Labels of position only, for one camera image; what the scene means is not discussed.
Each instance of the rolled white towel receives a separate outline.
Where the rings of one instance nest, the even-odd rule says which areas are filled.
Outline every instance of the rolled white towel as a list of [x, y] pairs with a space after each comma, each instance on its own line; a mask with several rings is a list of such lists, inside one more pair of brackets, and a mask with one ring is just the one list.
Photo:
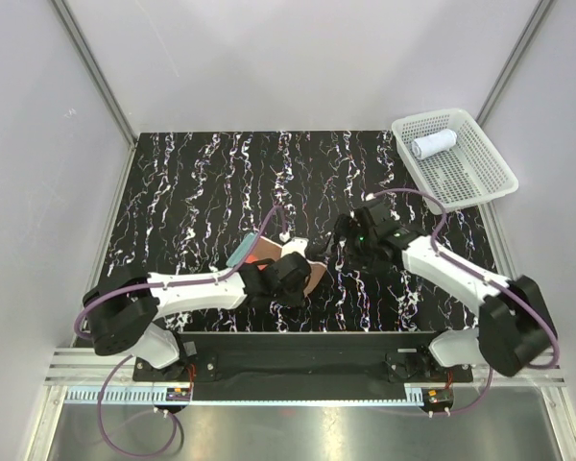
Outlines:
[[457, 143], [457, 134], [452, 130], [441, 130], [425, 137], [417, 137], [412, 141], [412, 154], [416, 160], [424, 160], [439, 152], [447, 151]]

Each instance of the black marble tabletop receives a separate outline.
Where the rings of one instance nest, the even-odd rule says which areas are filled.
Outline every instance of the black marble tabletop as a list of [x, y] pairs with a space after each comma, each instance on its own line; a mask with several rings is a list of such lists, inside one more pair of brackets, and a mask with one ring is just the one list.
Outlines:
[[[150, 272], [222, 269], [273, 204], [293, 236], [323, 243], [335, 218], [365, 196], [415, 187], [391, 132], [144, 133], [112, 232], [103, 275], [135, 262]], [[395, 218], [431, 232], [438, 216], [420, 197], [386, 199]], [[276, 242], [279, 225], [266, 235]], [[494, 269], [477, 207], [449, 215], [441, 241]], [[208, 309], [166, 319], [178, 331], [390, 331], [472, 326], [473, 316], [440, 288], [392, 271], [374, 278], [328, 261], [304, 308]]]

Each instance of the gray wall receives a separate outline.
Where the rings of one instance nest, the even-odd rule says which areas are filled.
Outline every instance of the gray wall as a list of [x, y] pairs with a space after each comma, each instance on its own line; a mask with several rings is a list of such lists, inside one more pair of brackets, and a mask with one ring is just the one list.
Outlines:
[[0, 460], [72, 338], [127, 147], [46, 0], [0, 1]]
[[576, 407], [576, 0], [557, 2], [485, 130], [520, 181], [497, 209], [552, 311]]
[[537, 0], [67, 0], [135, 130], [477, 113]]

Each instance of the metallic floor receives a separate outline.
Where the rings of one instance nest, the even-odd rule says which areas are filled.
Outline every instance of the metallic floor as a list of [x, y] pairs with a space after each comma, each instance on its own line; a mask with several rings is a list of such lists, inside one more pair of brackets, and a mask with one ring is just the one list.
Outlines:
[[[457, 389], [456, 407], [475, 398]], [[112, 431], [141, 406], [105, 407]], [[129, 459], [112, 452], [96, 426], [94, 405], [66, 404], [49, 459]], [[413, 408], [192, 406], [179, 413], [182, 447], [158, 459], [190, 461], [561, 460], [538, 389], [493, 388], [472, 412], [429, 420]], [[147, 415], [111, 438], [139, 453], [158, 449], [168, 421]]]

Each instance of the white plastic basket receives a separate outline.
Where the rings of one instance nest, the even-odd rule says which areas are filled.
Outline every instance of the white plastic basket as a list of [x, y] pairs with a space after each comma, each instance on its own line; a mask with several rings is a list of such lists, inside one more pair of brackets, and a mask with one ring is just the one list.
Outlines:
[[[412, 155], [412, 141], [446, 128], [457, 144], [424, 160]], [[393, 123], [396, 146], [414, 182], [448, 211], [481, 205], [518, 189], [516, 176], [480, 126], [465, 110], [445, 109], [412, 115]], [[438, 206], [426, 200], [435, 214]]]

